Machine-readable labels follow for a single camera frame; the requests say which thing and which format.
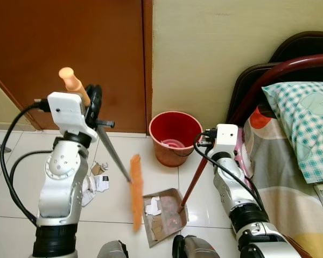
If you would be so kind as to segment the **orange broom with grey pole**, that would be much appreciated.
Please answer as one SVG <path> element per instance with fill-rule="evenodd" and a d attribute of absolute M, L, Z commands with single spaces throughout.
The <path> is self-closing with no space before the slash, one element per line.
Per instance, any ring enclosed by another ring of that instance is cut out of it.
<path fill-rule="evenodd" d="M 134 170 L 130 172 L 125 167 L 120 156 L 116 152 L 113 144 L 110 142 L 105 127 L 113 128 L 115 123 L 113 121 L 98 120 L 100 109 L 102 106 L 90 106 L 90 99 L 86 93 L 86 87 L 83 86 L 80 79 L 75 76 L 75 72 L 70 67 L 63 67 L 58 72 L 58 76 L 65 82 L 66 91 L 74 94 L 78 94 L 82 98 L 82 105 L 85 108 L 86 124 L 88 127 L 93 128 L 97 135 L 103 142 L 103 145 L 107 149 L 110 157 L 112 157 L 115 164 L 118 166 L 120 172 L 124 175 L 125 179 L 129 183 L 130 189 L 130 211 L 134 218 L 134 225 L 132 230 L 137 233 L 142 228 L 142 205 L 144 204 L 142 190 L 144 181 L 142 179 L 142 173 L 140 170 Z"/>

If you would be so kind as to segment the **metal dustpan with red handle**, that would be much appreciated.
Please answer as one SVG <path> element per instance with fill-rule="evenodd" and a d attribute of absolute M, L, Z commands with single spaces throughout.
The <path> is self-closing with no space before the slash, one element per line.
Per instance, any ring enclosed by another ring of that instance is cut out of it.
<path fill-rule="evenodd" d="M 143 157 L 143 225 L 148 246 L 155 247 L 168 238 L 173 238 L 188 224 L 188 210 L 180 210 L 185 192 L 180 190 L 178 169 L 160 164 L 155 157 Z M 161 213 L 149 216 L 145 213 L 149 198 L 159 196 Z"/>

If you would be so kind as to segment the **brown cardboard scrap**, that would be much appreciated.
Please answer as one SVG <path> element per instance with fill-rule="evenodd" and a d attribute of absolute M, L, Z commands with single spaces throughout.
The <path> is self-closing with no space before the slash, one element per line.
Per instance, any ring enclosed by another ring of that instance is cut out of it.
<path fill-rule="evenodd" d="M 92 175 L 102 175 L 108 170 L 108 163 L 95 162 L 91 167 L 90 172 Z"/>

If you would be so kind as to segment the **crumpled white paper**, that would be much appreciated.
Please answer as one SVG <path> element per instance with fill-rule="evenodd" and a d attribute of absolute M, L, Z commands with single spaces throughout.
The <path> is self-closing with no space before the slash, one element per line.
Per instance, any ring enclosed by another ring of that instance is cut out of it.
<path fill-rule="evenodd" d="M 96 192 L 105 192 L 108 189 L 108 175 L 88 175 L 82 183 L 82 207 L 95 199 Z"/>

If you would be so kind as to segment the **brown wooden door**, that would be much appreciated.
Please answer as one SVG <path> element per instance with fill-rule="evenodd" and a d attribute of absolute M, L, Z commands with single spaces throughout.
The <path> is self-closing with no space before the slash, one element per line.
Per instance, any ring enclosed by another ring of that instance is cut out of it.
<path fill-rule="evenodd" d="M 0 130 L 74 69 L 100 84 L 99 118 L 146 133 L 152 108 L 153 0 L 0 0 Z"/>

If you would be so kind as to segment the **red plastic bucket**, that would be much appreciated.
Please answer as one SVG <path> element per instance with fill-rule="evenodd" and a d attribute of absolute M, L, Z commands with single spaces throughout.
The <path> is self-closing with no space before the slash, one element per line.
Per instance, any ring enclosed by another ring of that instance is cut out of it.
<path fill-rule="evenodd" d="M 148 125 L 153 152 L 160 164 L 178 167 L 194 152 L 195 137 L 203 132 L 199 121 L 182 111 L 164 111 Z"/>

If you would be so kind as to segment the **white paper scrap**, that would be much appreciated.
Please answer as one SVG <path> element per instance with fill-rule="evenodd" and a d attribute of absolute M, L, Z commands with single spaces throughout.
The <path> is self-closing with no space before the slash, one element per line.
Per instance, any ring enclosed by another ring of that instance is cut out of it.
<path fill-rule="evenodd" d="M 162 210 L 159 206 L 159 196 L 153 196 L 148 200 L 149 204 L 147 204 L 145 208 L 145 213 L 147 214 L 147 216 L 158 216 L 160 213 L 162 213 Z"/>

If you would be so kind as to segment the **teal checked pillow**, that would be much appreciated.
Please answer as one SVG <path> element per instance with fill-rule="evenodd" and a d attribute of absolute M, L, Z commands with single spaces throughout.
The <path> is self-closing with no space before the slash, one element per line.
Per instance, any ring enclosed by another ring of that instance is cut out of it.
<path fill-rule="evenodd" d="M 323 182 L 323 82 L 262 87 L 307 183 Z"/>

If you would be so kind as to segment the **black headboard panel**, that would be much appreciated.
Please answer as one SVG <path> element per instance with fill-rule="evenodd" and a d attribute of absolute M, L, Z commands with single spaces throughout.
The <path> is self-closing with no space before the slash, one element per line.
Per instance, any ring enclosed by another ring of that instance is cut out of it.
<path fill-rule="evenodd" d="M 292 82 L 323 83 L 323 64 L 314 67 L 310 63 L 307 67 L 299 67 L 297 70 L 280 71 L 277 75 L 268 76 L 265 83 L 258 83 L 264 74 L 281 62 L 305 57 L 310 59 L 311 55 L 319 54 L 323 54 L 323 32 L 300 32 L 285 39 L 268 62 L 255 64 L 240 73 L 234 84 L 225 123 L 242 127 L 254 111 L 265 117 L 274 118 L 274 111 L 262 91 L 264 86 Z"/>

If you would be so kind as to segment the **grey robot left leg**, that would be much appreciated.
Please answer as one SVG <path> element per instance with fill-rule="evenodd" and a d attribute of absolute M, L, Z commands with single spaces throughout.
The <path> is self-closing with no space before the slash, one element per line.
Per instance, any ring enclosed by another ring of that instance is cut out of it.
<path fill-rule="evenodd" d="M 96 258 L 129 258 L 127 246 L 119 240 L 103 244 Z"/>

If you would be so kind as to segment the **grey robot leg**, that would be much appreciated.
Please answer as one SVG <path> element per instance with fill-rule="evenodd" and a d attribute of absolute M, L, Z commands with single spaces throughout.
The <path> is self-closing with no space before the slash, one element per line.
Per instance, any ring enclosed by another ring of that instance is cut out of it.
<path fill-rule="evenodd" d="M 129 258 L 127 246 L 119 240 L 103 244 L 96 258 Z"/>
<path fill-rule="evenodd" d="M 177 234 L 172 242 L 172 258 L 220 258 L 218 252 L 203 238 Z"/>

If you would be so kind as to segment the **colourful patterned bedsheet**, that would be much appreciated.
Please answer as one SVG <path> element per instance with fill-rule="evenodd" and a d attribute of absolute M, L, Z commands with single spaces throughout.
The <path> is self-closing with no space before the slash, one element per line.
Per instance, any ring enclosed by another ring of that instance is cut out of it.
<path fill-rule="evenodd" d="M 258 105 L 243 129 L 247 167 L 270 221 L 304 257 L 323 258 L 323 204 L 304 179 L 276 115 Z"/>

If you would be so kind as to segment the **pink mattress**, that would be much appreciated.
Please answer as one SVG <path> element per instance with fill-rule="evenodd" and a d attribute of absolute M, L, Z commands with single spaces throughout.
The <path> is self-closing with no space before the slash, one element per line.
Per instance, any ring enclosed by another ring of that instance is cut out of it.
<path fill-rule="evenodd" d="M 251 167 L 250 157 L 248 155 L 248 152 L 245 148 L 245 144 L 241 139 L 237 140 L 237 144 L 234 148 L 235 152 L 235 161 L 237 162 L 238 166 L 242 170 L 243 176 L 244 176 L 244 182 L 246 184 L 249 184 L 248 180 L 252 179 L 253 176 L 253 169 Z"/>

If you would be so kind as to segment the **grey robot right leg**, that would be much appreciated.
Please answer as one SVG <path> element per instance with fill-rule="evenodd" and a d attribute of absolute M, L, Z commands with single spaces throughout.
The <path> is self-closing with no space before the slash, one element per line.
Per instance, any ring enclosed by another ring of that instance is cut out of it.
<path fill-rule="evenodd" d="M 177 234 L 172 242 L 172 258 L 220 258 L 218 252 L 203 238 Z"/>

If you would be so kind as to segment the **dark red metal bed frame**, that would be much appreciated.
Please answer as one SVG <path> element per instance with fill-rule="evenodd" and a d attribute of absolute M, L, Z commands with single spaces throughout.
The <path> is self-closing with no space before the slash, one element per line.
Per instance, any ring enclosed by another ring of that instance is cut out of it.
<path fill-rule="evenodd" d="M 241 103 L 238 104 L 232 115 L 226 118 L 226 123 L 243 125 L 255 110 L 260 97 L 263 96 L 262 87 L 273 84 L 273 81 L 285 74 L 312 67 L 323 67 L 323 54 L 303 56 L 276 64 L 250 86 L 244 98 L 241 99 Z"/>

